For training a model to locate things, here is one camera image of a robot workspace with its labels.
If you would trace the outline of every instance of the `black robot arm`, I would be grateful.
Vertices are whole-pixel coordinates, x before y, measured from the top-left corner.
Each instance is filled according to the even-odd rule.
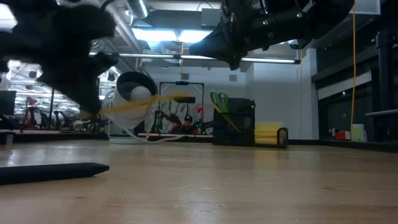
[[[0,0],[0,3],[8,5],[11,10],[24,12],[48,11],[58,7],[55,0]]]
[[[303,49],[344,20],[354,0],[224,0],[216,29],[190,47],[190,53],[239,67],[250,50],[297,39]]]

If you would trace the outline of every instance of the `white ball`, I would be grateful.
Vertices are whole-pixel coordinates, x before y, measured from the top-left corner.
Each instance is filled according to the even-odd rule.
[[[150,93],[148,88],[144,86],[137,86],[133,88],[130,92],[130,101],[150,100],[150,96],[152,96],[152,94]]]

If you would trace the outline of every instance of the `black rod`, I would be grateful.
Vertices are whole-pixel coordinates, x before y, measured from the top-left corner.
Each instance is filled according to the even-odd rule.
[[[0,185],[92,177],[107,170],[109,166],[92,162],[0,167]]]
[[[49,126],[48,126],[48,129],[51,129],[51,125],[52,125],[52,108],[53,108],[53,105],[54,105],[54,93],[55,93],[55,90],[54,90],[54,88],[52,88],[52,90],[51,90],[51,101],[50,101],[50,114],[49,114]]]
[[[381,110],[394,109],[394,77],[392,74],[392,36],[388,30],[377,35],[379,51],[379,85]]]

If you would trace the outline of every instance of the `red object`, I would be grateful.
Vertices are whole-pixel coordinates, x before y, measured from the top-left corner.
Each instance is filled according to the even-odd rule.
[[[37,103],[37,100],[32,99],[30,96],[28,96],[26,99],[31,106]]]
[[[336,133],[336,140],[345,140],[346,139],[346,133]]]
[[[30,122],[29,110],[27,108],[26,108],[26,111],[25,111],[24,120],[25,120],[25,124],[27,125],[28,128],[34,128],[34,125]]]
[[[201,121],[204,122],[203,119],[205,119],[205,110],[203,109],[202,106],[197,107],[197,112],[200,113],[201,112]]]
[[[202,111],[203,111],[203,107],[198,107],[198,108],[197,108],[197,112],[198,112],[198,113],[200,113],[200,112],[202,112]]]

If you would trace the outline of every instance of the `black cap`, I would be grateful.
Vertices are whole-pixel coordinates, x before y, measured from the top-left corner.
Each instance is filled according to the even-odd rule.
[[[190,122],[192,122],[192,117],[189,116],[189,115],[186,115],[185,118],[184,118],[184,121],[190,121]]]

